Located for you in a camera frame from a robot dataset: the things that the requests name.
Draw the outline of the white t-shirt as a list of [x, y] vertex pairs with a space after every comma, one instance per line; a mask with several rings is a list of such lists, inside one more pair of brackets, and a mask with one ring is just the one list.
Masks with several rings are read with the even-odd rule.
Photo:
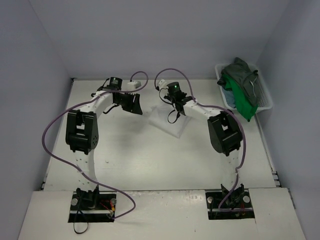
[[174, 108], [163, 103], [151, 107], [148, 123], [162, 132], [179, 139], [191, 118], [184, 115], [180, 115], [178, 119], [176, 117], [177, 112]]

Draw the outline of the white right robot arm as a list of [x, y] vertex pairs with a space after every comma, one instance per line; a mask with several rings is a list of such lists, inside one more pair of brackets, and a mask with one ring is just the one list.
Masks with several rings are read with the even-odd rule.
[[243, 136], [235, 119], [225, 110], [218, 107], [202, 106], [185, 92], [181, 91], [178, 82], [166, 84], [164, 96], [180, 115], [206, 123], [209, 139], [213, 149], [220, 154], [222, 170], [221, 200], [227, 206], [239, 201], [236, 189], [240, 186], [240, 176], [236, 168], [240, 160], [240, 147]]

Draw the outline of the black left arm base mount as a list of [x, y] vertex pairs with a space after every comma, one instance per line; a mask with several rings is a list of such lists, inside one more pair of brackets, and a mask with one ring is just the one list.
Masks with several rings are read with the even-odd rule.
[[113, 223], [116, 212], [117, 195], [112, 192], [100, 192], [96, 199], [88, 194], [73, 192], [69, 223]]

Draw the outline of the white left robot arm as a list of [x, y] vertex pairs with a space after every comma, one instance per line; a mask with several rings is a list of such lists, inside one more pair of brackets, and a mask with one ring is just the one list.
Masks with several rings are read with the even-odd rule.
[[100, 86], [93, 94], [95, 101], [85, 104], [78, 110], [70, 110], [67, 114], [65, 141], [74, 153], [76, 166], [80, 174], [80, 187], [76, 189], [82, 204], [89, 210], [100, 204], [100, 191], [95, 173], [94, 150], [99, 141], [98, 118], [106, 108], [120, 106], [124, 111], [142, 115], [140, 95], [133, 93], [142, 87], [139, 81], [131, 80], [127, 91], [122, 90], [122, 79], [112, 77], [109, 84]]

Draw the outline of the green t-shirt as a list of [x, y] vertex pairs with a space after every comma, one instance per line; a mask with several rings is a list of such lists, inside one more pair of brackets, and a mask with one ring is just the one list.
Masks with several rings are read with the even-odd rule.
[[240, 113], [240, 115], [245, 120], [250, 122], [251, 118], [256, 114], [258, 104], [253, 105], [245, 96], [243, 90], [238, 86], [238, 84], [232, 78], [227, 77], [225, 81], [226, 81], [226, 84], [223, 89], [225, 89], [226, 91], [233, 92], [233, 95], [235, 98], [235, 104], [236, 104], [235, 109]]

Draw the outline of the grey t-shirt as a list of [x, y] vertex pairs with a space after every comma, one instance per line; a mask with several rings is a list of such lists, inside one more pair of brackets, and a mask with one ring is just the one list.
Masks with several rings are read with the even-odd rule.
[[258, 70], [251, 70], [249, 65], [239, 57], [235, 57], [233, 63], [225, 66], [221, 72], [217, 84], [227, 89], [227, 77], [234, 80], [249, 103], [256, 107], [261, 99], [258, 87]]

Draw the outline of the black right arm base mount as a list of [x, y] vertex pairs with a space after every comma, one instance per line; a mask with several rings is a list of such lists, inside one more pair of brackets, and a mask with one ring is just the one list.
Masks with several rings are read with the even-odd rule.
[[228, 191], [225, 189], [205, 192], [209, 220], [242, 220], [255, 218], [248, 189], [238, 188], [222, 203], [221, 207], [219, 207], [219, 204], [227, 194]]

